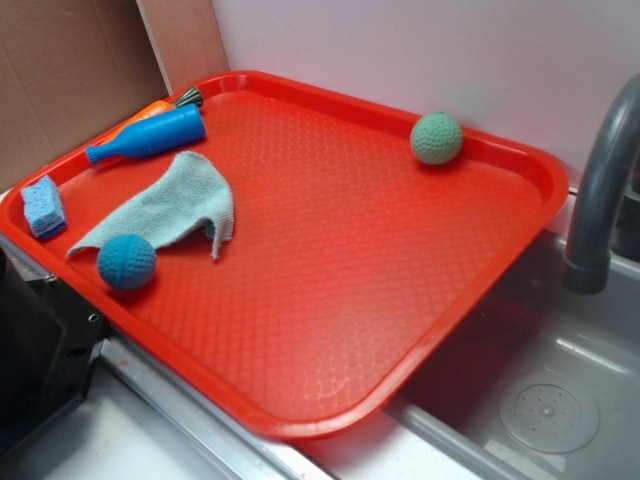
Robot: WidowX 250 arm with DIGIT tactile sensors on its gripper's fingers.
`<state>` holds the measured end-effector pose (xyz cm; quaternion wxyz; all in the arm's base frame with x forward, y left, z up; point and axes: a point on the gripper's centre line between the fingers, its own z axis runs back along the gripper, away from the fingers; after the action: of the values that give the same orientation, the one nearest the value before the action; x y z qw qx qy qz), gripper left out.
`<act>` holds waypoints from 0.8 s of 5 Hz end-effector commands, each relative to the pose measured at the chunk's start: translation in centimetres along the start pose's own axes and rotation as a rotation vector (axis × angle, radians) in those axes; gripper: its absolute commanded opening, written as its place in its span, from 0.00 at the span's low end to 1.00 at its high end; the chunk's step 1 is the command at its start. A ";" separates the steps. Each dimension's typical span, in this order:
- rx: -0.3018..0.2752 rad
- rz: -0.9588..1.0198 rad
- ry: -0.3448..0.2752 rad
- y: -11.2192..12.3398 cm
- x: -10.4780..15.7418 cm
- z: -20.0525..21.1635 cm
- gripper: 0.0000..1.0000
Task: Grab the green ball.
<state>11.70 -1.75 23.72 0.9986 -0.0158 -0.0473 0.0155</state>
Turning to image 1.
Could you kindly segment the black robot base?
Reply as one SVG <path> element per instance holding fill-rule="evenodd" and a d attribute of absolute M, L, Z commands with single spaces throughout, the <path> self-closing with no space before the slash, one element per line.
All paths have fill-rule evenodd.
<path fill-rule="evenodd" d="M 62 279 L 26 280 L 1 254 L 1 456 L 84 402 L 104 316 Z"/>

